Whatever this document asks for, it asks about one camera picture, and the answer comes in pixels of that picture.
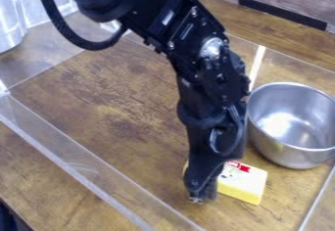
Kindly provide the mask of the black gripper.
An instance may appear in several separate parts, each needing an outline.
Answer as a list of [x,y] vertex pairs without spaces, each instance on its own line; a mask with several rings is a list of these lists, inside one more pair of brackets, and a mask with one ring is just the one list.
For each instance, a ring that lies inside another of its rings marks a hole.
[[244,63],[228,41],[212,37],[196,52],[196,63],[174,59],[179,101],[176,114],[186,125],[190,143],[186,188],[202,190],[215,184],[224,162],[243,155],[246,103],[250,79]]

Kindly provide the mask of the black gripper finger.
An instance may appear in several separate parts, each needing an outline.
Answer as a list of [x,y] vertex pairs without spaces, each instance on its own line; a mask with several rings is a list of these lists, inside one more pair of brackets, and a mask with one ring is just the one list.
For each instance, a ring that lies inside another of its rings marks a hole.
[[204,182],[191,179],[187,190],[192,203],[202,205],[206,201],[214,201],[218,198],[218,178],[210,177]]

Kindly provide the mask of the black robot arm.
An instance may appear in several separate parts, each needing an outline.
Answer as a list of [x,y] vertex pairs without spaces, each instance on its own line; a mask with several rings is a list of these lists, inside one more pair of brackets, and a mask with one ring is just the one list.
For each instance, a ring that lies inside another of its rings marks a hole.
[[93,21],[118,20],[167,55],[190,153],[183,181],[195,203],[218,196],[224,163],[242,157],[250,79],[226,29],[199,0],[75,0]]

